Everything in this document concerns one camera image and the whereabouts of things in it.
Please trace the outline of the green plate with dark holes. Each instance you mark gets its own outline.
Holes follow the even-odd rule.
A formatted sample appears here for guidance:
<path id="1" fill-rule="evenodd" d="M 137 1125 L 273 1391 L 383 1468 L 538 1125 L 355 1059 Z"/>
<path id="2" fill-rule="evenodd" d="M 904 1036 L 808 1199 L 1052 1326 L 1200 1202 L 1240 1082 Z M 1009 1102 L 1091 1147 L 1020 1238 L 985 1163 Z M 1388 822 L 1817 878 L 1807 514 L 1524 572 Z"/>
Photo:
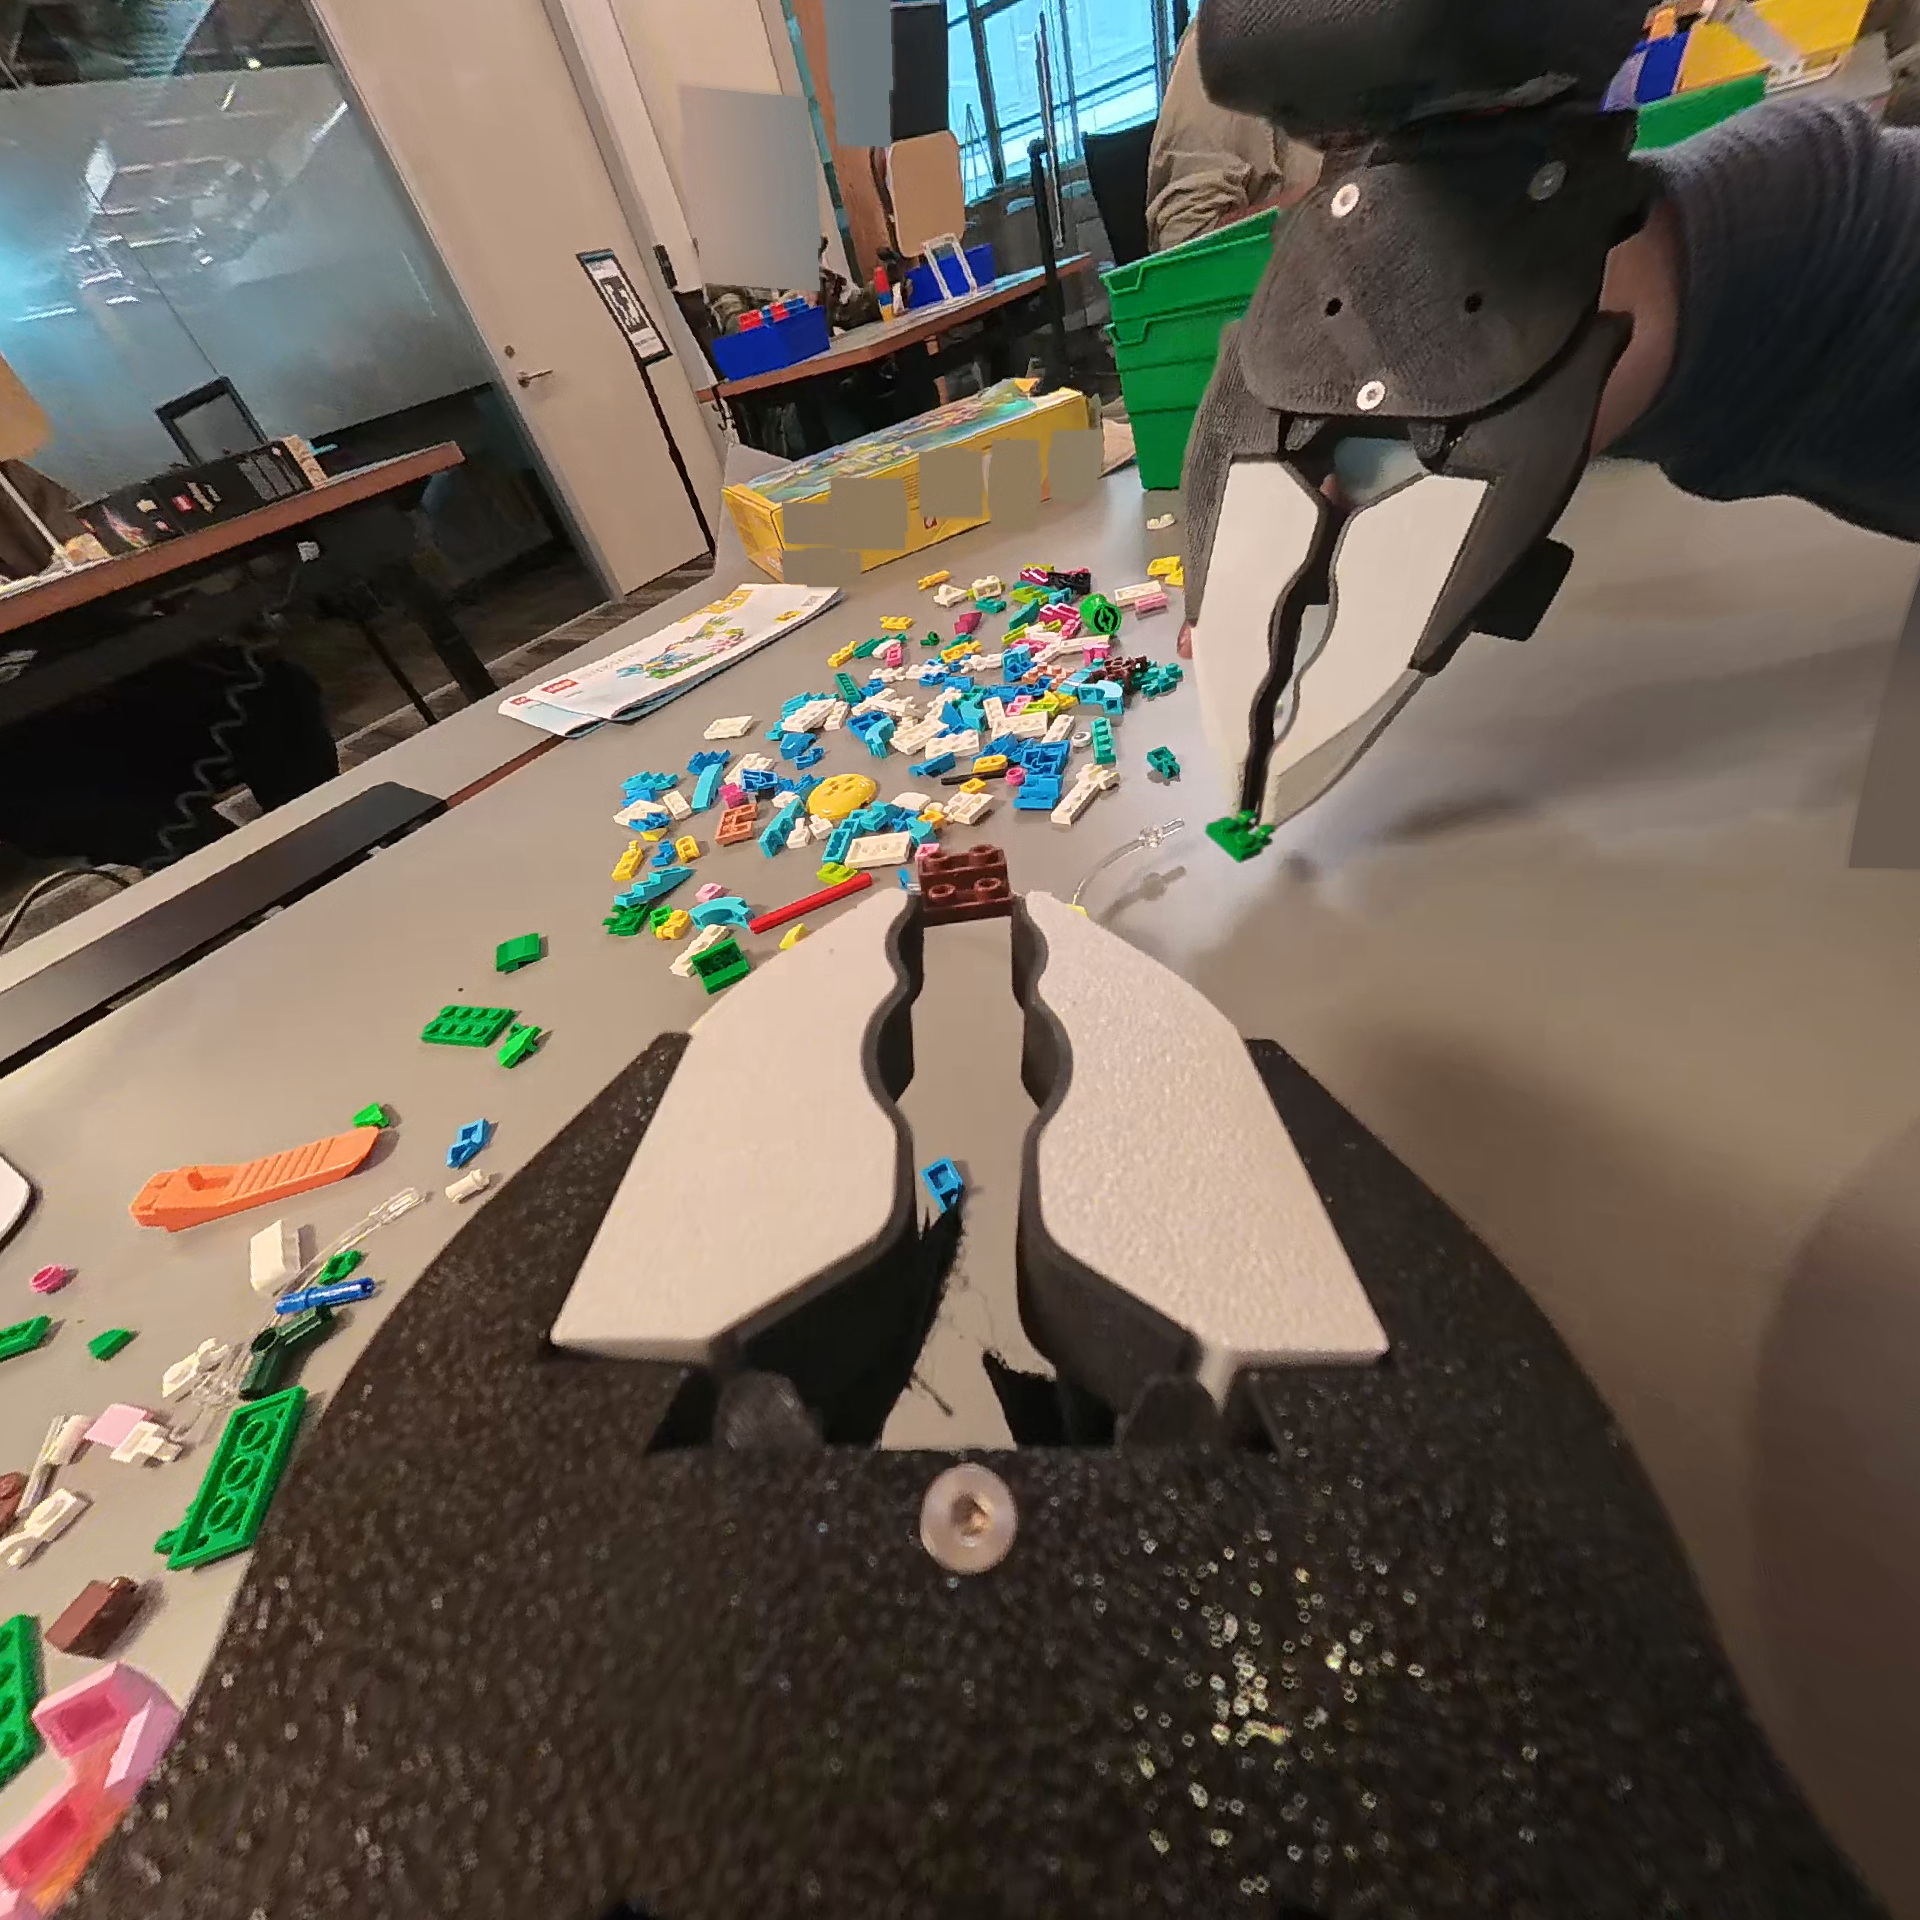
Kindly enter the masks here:
<path id="1" fill-rule="evenodd" d="M 0 1658 L 0 1784 L 15 1779 L 41 1752 L 38 1708 L 43 1695 L 41 1623 L 32 1613 L 3 1620 Z"/>

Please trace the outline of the pink hollow toy brick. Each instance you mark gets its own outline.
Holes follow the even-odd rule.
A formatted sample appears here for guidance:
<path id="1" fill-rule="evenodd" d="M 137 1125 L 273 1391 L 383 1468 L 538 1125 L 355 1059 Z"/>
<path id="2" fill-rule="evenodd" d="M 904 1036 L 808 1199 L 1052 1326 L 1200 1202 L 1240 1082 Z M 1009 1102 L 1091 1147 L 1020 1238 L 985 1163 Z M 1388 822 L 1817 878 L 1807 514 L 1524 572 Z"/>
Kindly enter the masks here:
<path id="1" fill-rule="evenodd" d="M 32 1709 L 66 1784 L 113 1807 L 137 1799 L 182 1718 L 166 1687 L 129 1664 L 107 1664 Z"/>

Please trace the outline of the green storage bin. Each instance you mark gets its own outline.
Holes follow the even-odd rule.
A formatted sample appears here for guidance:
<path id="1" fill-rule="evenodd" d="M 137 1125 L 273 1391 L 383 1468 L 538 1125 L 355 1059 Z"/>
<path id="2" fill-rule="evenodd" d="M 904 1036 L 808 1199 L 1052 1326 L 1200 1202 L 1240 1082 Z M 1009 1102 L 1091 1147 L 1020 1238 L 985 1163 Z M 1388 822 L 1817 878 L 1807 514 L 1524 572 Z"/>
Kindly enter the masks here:
<path id="1" fill-rule="evenodd" d="M 1215 308 L 1243 310 L 1265 277 L 1276 229 L 1288 214 L 1267 207 L 1236 224 L 1115 266 L 1102 274 L 1111 301 L 1111 335 L 1136 344 L 1153 320 Z"/>
<path id="2" fill-rule="evenodd" d="M 1120 391 L 1132 412 L 1192 412 L 1206 395 L 1222 335 L 1240 316 L 1226 308 L 1107 326 Z"/>
<path id="3" fill-rule="evenodd" d="M 1177 491 L 1184 454 L 1212 367 L 1199 375 L 1177 367 L 1143 367 L 1123 380 L 1123 402 L 1136 440 L 1136 467 L 1146 491 Z"/>

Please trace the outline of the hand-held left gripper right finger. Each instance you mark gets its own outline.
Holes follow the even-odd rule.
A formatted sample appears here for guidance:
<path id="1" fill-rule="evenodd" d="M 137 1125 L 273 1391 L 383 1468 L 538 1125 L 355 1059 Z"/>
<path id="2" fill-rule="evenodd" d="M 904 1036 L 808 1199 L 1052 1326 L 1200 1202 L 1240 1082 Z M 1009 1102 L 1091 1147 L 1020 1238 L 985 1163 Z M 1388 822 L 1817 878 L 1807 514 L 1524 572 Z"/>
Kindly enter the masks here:
<path id="1" fill-rule="evenodd" d="M 1056 1368 L 1375 1365 L 1388 1335 L 1254 1051 L 1056 895 L 1012 918 L 1025 1331 Z"/>

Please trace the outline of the person's right forearm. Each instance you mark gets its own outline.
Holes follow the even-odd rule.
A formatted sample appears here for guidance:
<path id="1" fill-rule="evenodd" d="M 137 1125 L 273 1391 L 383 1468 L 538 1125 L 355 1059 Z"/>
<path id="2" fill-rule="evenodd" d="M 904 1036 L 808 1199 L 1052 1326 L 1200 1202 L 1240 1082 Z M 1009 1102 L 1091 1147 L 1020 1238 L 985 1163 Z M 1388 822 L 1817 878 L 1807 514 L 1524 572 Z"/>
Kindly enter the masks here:
<path id="1" fill-rule="evenodd" d="M 1772 103 L 1656 151 L 1680 306 L 1660 397 L 1619 443 L 1695 496 L 1798 496 L 1918 536 L 1918 132 Z"/>

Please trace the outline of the tan board on clear stand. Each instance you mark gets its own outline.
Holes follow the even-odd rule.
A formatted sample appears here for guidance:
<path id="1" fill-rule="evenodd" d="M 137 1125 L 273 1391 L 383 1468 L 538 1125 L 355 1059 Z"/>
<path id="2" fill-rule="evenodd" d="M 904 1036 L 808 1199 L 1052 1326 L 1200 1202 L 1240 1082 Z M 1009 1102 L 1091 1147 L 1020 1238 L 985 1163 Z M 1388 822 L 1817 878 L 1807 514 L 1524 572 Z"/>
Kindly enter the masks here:
<path id="1" fill-rule="evenodd" d="M 970 204 L 963 152 L 951 131 L 898 139 L 884 152 L 896 252 L 908 270 L 924 270 L 926 301 L 948 304 L 996 285 L 990 248 L 970 248 Z"/>

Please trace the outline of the orange brick separator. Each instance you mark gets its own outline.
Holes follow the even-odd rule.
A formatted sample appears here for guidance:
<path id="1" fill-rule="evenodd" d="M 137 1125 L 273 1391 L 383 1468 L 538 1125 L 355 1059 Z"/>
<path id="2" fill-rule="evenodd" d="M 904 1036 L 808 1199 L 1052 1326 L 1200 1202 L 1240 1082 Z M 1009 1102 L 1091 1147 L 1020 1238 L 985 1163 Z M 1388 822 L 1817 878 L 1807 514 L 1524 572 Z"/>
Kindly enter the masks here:
<path id="1" fill-rule="evenodd" d="M 187 1163 L 158 1170 L 129 1211 L 145 1229 L 186 1232 L 210 1220 L 276 1204 L 353 1178 L 380 1143 L 380 1125 L 283 1147 L 240 1163 Z"/>

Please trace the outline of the brown wooden table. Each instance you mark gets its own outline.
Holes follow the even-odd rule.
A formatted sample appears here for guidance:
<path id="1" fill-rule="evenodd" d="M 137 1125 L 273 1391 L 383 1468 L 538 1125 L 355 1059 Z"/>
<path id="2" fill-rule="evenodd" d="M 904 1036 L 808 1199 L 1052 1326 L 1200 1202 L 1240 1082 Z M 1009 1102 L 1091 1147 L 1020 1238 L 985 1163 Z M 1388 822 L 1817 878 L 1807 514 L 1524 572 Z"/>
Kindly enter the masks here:
<path id="1" fill-rule="evenodd" d="M 467 696 L 496 688 L 423 573 L 412 510 L 464 453 L 447 440 L 329 477 L 166 544 L 4 588 L 3 719 L 28 723 L 209 644 L 275 638 L 292 613 L 392 598 Z"/>

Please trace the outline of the clear antenna toy piece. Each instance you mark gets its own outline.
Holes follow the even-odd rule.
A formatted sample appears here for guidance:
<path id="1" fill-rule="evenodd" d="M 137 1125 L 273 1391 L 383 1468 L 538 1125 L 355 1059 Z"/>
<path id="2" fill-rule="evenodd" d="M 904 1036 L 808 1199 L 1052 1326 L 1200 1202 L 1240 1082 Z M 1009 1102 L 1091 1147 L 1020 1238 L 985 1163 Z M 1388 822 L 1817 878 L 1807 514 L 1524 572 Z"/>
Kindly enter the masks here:
<path id="1" fill-rule="evenodd" d="M 393 1220 L 399 1220 L 400 1216 L 407 1216 L 409 1211 L 414 1211 L 414 1208 L 423 1207 L 427 1199 L 430 1199 L 430 1194 L 427 1194 L 426 1189 L 418 1189 L 418 1186 L 406 1186 L 406 1189 L 400 1189 L 400 1191 L 399 1191 L 399 1194 L 393 1194 L 390 1199 L 380 1202 L 380 1204 L 377 1204 L 377 1207 L 372 1207 L 366 1216 L 361 1216 L 361 1218 L 360 1218 L 360 1220 L 358 1220 L 358 1223 L 355 1223 L 348 1232 L 343 1232 L 339 1238 L 334 1238 L 331 1243 L 322 1246 L 322 1247 L 313 1255 L 313 1259 L 312 1259 L 312 1261 L 306 1261 L 306 1267 L 303 1269 L 299 1279 L 303 1279 L 303 1282 L 315 1282 L 315 1279 L 321 1278 L 321 1271 L 322 1271 L 329 1261 L 334 1261 L 336 1256 L 343 1256 L 343 1255 L 346 1255 L 346 1253 L 350 1253 L 350 1251 L 361 1247 L 361 1246 L 366 1243 L 366 1238 L 368 1238 L 372 1232 L 377 1232 L 377 1229 L 383 1229 L 383 1227 L 392 1224 Z"/>

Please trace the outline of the person's right hand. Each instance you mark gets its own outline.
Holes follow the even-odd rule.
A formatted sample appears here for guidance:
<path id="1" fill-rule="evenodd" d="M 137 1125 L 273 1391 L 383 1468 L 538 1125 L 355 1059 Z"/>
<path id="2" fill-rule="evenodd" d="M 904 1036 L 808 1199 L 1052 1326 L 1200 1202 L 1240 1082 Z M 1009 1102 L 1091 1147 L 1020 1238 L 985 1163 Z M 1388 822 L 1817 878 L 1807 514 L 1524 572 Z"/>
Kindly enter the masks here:
<path id="1" fill-rule="evenodd" d="M 1680 306 L 1680 247 L 1673 207 L 1656 202 L 1641 229 L 1608 255 L 1600 310 L 1627 323 L 1627 343 L 1608 380 L 1591 454 L 1622 440 L 1660 397 L 1673 367 Z"/>

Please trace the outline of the pile of colourful toy bricks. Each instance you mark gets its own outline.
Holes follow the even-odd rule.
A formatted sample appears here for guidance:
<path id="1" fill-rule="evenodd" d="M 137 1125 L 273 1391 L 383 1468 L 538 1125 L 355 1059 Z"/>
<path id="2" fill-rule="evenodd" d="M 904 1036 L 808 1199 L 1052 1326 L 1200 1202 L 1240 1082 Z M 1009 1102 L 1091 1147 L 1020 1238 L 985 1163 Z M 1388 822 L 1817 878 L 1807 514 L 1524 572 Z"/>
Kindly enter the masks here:
<path id="1" fill-rule="evenodd" d="M 601 927 L 674 947 L 720 991 L 750 941 L 788 948 L 839 904 L 921 895 L 926 847 L 1015 822 L 1073 828 L 1120 783 L 1120 723 L 1184 684 L 1128 653 L 1171 613 L 1177 559 L 1099 589 L 1083 570 L 920 580 L 931 624 L 887 614 L 763 710 L 719 712 L 679 763 L 619 786 Z"/>

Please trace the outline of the instruction booklet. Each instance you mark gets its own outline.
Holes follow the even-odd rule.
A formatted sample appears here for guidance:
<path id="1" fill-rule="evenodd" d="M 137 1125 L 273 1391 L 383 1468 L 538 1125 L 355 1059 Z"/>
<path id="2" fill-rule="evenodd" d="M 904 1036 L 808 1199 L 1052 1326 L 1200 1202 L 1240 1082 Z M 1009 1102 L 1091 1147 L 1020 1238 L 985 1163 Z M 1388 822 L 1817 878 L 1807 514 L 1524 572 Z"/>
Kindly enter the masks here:
<path id="1" fill-rule="evenodd" d="M 548 735 L 579 735 L 673 703 L 842 598 L 839 588 L 747 582 L 659 631 L 630 619 L 614 653 L 570 668 L 498 703 L 503 718 Z"/>

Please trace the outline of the white door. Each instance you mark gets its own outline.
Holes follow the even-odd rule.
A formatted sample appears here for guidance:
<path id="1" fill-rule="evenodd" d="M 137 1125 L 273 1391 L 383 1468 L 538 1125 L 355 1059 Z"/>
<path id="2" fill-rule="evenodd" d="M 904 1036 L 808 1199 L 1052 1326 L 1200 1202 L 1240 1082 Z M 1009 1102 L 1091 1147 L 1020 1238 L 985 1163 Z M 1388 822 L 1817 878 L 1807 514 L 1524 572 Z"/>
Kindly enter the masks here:
<path id="1" fill-rule="evenodd" d="M 655 383 L 712 516 L 707 382 L 659 274 L 614 104 L 640 107 L 608 5 L 318 3 L 327 52 L 416 205 L 570 530 L 614 592 L 707 555 L 640 372 L 579 253 L 611 248 L 674 358 Z"/>

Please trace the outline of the dark green connector piece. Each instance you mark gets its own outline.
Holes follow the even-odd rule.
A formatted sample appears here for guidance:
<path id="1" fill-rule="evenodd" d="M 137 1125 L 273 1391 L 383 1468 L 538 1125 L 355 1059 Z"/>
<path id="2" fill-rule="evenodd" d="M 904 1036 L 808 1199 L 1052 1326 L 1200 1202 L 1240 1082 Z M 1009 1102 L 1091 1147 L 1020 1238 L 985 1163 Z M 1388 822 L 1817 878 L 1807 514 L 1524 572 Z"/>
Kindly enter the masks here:
<path id="1" fill-rule="evenodd" d="M 331 1333 L 334 1319 L 331 1307 L 313 1304 L 280 1315 L 275 1326 L 259 1331 L 247 1346 L 235 1397 L 255 1404 L 281 1391 L 295 1378 L 303 1355 Z"/>

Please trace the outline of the black sign stand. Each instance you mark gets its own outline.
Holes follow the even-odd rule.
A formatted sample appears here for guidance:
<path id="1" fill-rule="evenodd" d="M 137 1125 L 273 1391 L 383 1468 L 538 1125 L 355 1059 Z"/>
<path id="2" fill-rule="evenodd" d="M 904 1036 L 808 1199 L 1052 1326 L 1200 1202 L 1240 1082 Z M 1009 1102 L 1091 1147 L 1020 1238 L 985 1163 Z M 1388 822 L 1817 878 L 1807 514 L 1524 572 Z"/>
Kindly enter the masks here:
<path id="1" fill-rule="evenodd" d="M 644 300 L 640 298 L 634 279 L 626 274 L 626 270 L 622 267 L 615 252 L 611 252 L 611 248 L 584 252 L 584 253 L 579 253 L 579 263 L 582 263 L 584 271 L 587 274 L 594 292 L 600 295 L 604 308 L 614 318 L 614 324 L 615 324 L 622 343 L 630 347 L 634 366 L 640 372 L 642 391 L 644 391 L 649 405 L 655 406 L 666 450 L 668 450 L 670 462 L 673 462 L 673 467 L 674 467 L 674 471 L 681 480 L 681 488 L 688 498 L 688 508 L 690 508 L 696 520 L 703 527 L 703 534 L 704 534 L 704 542 L 707 542 L 707 554 L 710 554 L 710 557 L 716 557 L 719 555 L 719 540 L 716 540 L 713 525 L 710 520 L 710 514 L 704 510 L 704 501 L 699 496 L 699 488 L 694 482 L 694 476 L 688 471 L 681 443 L 674 434 L 673 423 L 666 416 L 663 400 L 660 400 L 660 395 L 657 391 L 657 383 L 655 383 L 655 367 L 660 366 L 660 363 L 670 363 L 674 358 L 674 352 L 673 352 L 663 330 L 652 318 Z"/>

